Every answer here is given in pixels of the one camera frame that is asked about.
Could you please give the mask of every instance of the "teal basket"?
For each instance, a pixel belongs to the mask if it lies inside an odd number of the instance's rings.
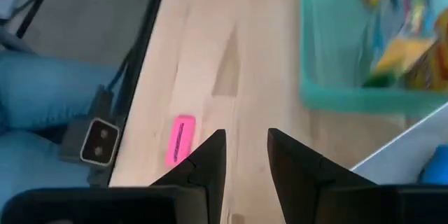
[[[447,6],[448,0],[433,0],[437,14]],[[448,101],[448,93],[359,87],[358,52],[371,15],[363,0],[302,0],[300,96],[304,105],[340,112],[412,115]]]

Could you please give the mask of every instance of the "wooden tabletop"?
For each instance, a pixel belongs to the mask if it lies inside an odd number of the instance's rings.
[[[227,132],[222,223],[282,223],[268,128],[345,167],[401,132],[401,116],[302,107],[299,13],[300,0],[162,0],[110,186],[148,186],[165,174],[173,119],[192,115],[193,148]]]

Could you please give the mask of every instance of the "blue jeans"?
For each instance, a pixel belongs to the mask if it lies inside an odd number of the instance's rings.
[[[34,133],[88,112],[98,85],[116,69],[0,52],[0,212],[33,188],[88,186],[87,167],[62,162],[58,146]]]

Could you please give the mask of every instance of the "eraser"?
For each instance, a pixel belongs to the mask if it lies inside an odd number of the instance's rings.
[[[167,166],[175,167],[189,156],[195,135],[195,125],[196,119],[191,115],[180,115],[174,119],[165,159]]]

